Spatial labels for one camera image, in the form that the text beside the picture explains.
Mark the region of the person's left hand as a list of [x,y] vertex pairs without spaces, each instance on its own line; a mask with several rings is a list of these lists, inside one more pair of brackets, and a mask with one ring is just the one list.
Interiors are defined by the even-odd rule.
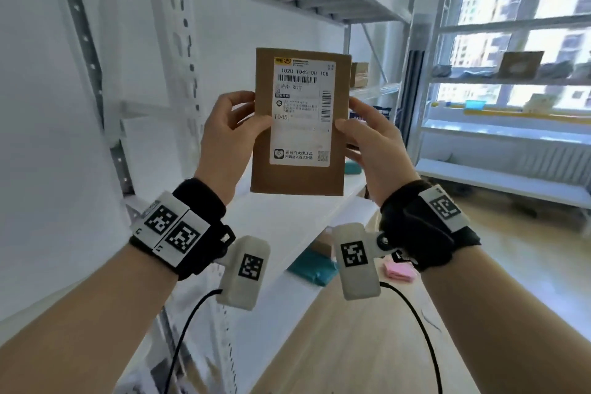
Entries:
[[201,154],[194,177],[223,202],[232,201],[252,156],[256,140],[232,140],[231,121],[255,115],[255,92],[235,91],[219,96],[204,124]]

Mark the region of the person's right hand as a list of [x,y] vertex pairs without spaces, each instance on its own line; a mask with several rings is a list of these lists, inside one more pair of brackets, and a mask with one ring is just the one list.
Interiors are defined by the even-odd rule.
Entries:
[[347,144],[353,146],[345,150],[345,155],[362,166],[369,196],[381,207],[398,189],[420,177],[393,123],[357,98],[349,99],[349,108],[365,118],[358,121],[372,128],[372,135],[344,135]]

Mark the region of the brown cardboard envelope white label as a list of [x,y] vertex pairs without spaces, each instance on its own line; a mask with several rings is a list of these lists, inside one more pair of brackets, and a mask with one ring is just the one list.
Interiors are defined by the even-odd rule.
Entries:
[[255,114],[272,119],[255,140],[251,191],[343,196],[352,59],[293,49],[256,49]]

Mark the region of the person's right forearm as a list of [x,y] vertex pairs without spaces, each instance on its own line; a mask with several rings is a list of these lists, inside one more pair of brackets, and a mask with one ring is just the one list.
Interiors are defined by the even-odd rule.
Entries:
[[480,394],[591,394],[591,341],[481,246],[421,278]]

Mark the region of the person's left forearm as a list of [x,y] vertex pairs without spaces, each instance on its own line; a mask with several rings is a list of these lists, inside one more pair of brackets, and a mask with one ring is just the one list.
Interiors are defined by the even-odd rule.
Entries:
[[125,245],[0,346],[0,394],[111,394],[178,281]]

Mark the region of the blue box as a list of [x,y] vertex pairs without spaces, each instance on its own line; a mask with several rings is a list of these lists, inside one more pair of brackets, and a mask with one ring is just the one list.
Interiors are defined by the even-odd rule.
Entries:
[[[372,106],[377,112],[379,112],[382,116],[384,116],[388,121],[391,121],[391,107],[382,107],[382,106]],[[353,110],[349,110],[349,119],[357,119],[360,121],[366,121],[365,118],[359,115],[357,112]]]

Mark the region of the small brown cardboard box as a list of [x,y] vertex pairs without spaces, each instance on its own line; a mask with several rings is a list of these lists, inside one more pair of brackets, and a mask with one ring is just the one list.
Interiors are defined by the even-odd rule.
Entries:
[[368,85],[369,62],[352,62],[350,89],[364,88]]

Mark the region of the white metal shelf unit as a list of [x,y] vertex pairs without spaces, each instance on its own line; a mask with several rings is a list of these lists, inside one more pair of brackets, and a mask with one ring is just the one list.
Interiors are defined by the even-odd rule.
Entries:
[[[272,3],[302,10],[300,0]],[[150,0],[155,18],[156,35],[159,42],[164,78],[171,105],[176,150],[179,153],[181,174],[191,176],[197,165],[202,138],[203,117],[202,96],[196,71],[198,56],[193,52],[196,29],[195,16],[191,13],[192,0]],[[88,21],[84,0],[68,0],[74,29],[82,51],[87,75],[98,107],[100,125],[107,145],[112,153],[123,193],[123,207],[128,210],[130,224],[146,211],[145,207],[135,208],[128,202],[141,201],[131,192],[136,192],[139,183],[125,182],[130,174],[128,156],[122,139],[126,137],[122,123],[124,114],[142,115],[132,111],[122,98],[122,44],[121,7],[122,0],[99,0],[99,29],[93,35]],[[406,9],[395,9],[383,0],[321,0],[320,8],[313,8],[313,15],[337,24],[350,26],[358,23],[385,21],[410,25],[410,13]]]

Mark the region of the white shelf unit by window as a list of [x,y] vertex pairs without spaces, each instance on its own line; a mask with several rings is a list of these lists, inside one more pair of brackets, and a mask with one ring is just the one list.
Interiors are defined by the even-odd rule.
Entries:
[[551,111],[548,114],[528,114],[522,111],[491,110],[486,108],[482,111],[460,110],[463,115],[506,117],[514,120],[542,120],[580,125],[585,128],[585,132],[582,133],[551,129],[532,129],[524,126],[511,127],[498,124],[433,120],[428,119],[430,109],[442,106],[442,103],[439,101],[428,100],[429,89],[435,84],[591,86],[591,79],[434,79],[428,74],[424,80],[423,92],[418,97],[418,117],[417,120],[412,121],[410,132],[410,145],[413,147],[410,155],[420,175],[577,208],[582,211],[586,219],[585,227],[581,232],[582,235],[591,235],[591,191],[584,187],[529,178],[514,174],[513,171],[493,171],[420,157],[423,145],[423,133],[504,140],[511,143],[572,143],[591,145],[591,111],[581,111],[572,114],[566,111]]

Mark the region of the teal plastic packet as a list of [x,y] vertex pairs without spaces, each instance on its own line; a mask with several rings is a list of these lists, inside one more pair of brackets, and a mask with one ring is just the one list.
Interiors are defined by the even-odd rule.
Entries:
[[287,271],[313,285],[325,287],[338,274],[338,267],[331,258],[307,248]]

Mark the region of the pink packet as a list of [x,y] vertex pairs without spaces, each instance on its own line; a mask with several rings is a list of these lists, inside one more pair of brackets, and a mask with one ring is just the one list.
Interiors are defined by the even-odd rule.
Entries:
[[413,265],[407,262],[395,262],[392,256],[386,256],[382,259],[383,271],[385,277],[401,283],[413,283],[418,273]]

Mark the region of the brown flat envelope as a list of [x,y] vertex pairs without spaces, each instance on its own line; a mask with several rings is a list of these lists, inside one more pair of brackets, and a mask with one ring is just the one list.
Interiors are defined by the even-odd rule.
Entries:
[[499,79],[534,79],[544,51],[505,52],[497,70]]

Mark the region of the pale parcel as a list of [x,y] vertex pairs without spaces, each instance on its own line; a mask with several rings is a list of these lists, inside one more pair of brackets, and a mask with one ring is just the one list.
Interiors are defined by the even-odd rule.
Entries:
[[522,107],[523,113],[548,114],[559,99],[557,94],[533,93],[530,99]]

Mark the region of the white radiator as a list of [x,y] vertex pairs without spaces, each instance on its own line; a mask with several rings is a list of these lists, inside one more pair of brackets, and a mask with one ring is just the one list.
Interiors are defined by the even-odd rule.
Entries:
[[572,143],[524,145],[513,160],[513,173],[584,187],[591,191],[591,145]]

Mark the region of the window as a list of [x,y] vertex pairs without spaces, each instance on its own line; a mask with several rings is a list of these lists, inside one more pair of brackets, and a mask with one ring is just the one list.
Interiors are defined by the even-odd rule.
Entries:
[[[481,25],[543,18],[591,16],[591,0],[444,0],[445,26]],[[434,64],[450,65],[448,76],[495,72],[507,52],[543,52],[540,65],[570,62],[569,78],[591,82],[591,26],[550,29],[443,33]],[[591,114],[591,86],[541,84],[430,84],[428,99],[484,101],[496,108],[521,108],[534,94],[556,97],[554,109]]]

